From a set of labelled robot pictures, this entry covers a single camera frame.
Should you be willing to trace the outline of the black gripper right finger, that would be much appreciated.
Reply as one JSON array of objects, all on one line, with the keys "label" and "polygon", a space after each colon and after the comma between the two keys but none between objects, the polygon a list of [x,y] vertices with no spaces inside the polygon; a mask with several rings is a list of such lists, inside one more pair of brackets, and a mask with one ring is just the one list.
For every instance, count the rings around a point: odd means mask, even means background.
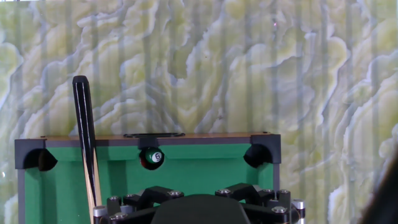
[{"label": "black gripper right finger", "polygon": [[215,195],[244,201],[244,214],[251,223],[305,224],[305,203],[302,199],[292,199],[288,190],[240,183],[219,189]]}]

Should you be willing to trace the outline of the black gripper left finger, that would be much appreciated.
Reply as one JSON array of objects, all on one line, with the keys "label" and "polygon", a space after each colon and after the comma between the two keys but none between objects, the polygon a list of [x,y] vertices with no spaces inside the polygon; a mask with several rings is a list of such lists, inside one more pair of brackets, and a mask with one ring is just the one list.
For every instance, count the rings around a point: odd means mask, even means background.
[{"label": "black gripper left finger", "polygon": [[136,194],[112,196],[106,205],[93,209],[94,224],[150,223],[157,210],[155,204],[181,198],[184,193],[165,187],[149,187]]}]

